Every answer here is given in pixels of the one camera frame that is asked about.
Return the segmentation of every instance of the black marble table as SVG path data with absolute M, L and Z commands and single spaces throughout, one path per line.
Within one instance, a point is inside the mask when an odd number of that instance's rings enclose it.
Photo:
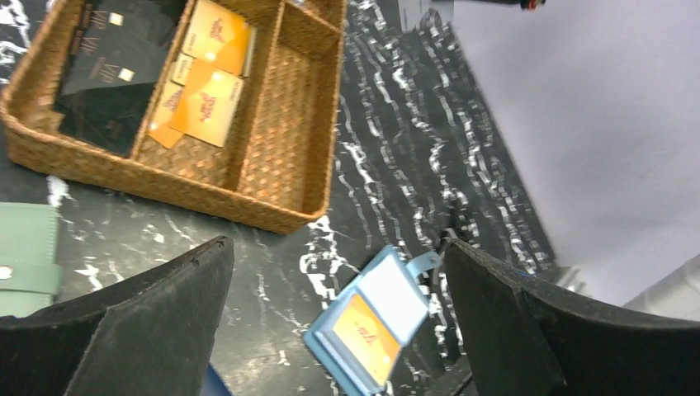
M 47 7 L 0 5 L 0 78 L 9 77 Z M 289 236 L 40 175 L 7 160 L 0 134 L 0 200 L 59 208 L 59 300 L 229 235 L 236 264 L 215 367 L 237 395 L 330 395 L 337 387 L 301 334 L 386 244 L 407 258 L 433 248 L 455 205 L 466 208 L 474 244 L 531 273 L 552 271 L 551 249 L 451 28 L 402 35 L 396 12 L 391 0 L 348 2 L 330 209 Z M 400 357 L 387 394 L 423 394 L 461 354 L 452 313 L 441 304 L 444 284 L 425 293 L 430 318 Z

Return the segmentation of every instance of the open blue card holder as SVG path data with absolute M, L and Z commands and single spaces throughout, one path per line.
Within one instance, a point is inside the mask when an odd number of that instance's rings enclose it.
M 428 316 L 428 300 L 415 278 L 441 263 L 440 256 L 428 252 L 406 264 L 401 261 L 393 246 L 384 247 L 304 334 L 307 347 L 348 396 L 379 393 L 385 389 L 386 381 L 379 383 L 376 380 L 376 370 L 373 375 L 362 364 L 363 356 L 358 357 L 357 348 L 351 348 L 343 341 L 337 333 L 336 324 L 340 323 L 339 320 L 351 304 L 361 300 L 374 314 L 373 320 L 379 319 L 400 349 L 403 349 Z M 385 375 L 381 378 L 388 379 L 397 358 L 398 355 L 394 356 L 390 362 L 385 357 L 385 363 L 390 368 L 384 371 Z

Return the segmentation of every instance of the blue strap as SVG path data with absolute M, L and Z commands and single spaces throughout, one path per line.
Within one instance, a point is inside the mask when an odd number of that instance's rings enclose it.
M 424 273 L 425 271 L 430 271 L 442 265 L 442 259 L 435 252 L 427 252 L 415 257 L 408 264 L 406 264 L 406 269 L 409 270 L 409 274 L 413 278 L 417 278 L 418 275 Z

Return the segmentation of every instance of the white wall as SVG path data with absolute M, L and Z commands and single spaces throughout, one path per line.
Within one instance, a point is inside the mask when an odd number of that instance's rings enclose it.
M 562 266 L 625 304 L 700 252 L 700 2 L 455 4 Z

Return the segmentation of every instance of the woven tray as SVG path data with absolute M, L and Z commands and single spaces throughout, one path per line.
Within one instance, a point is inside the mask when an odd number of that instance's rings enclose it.
M 215 0 L 258 28 L 226 147 L 146 134 L 187 30 L 189 0 L 128 158 L 57 132 L 52 104 L 85 0 L 60 0 L 2 93 L 7 156 L 38 172 L 291 233 L 329 202 L 345 0 Z

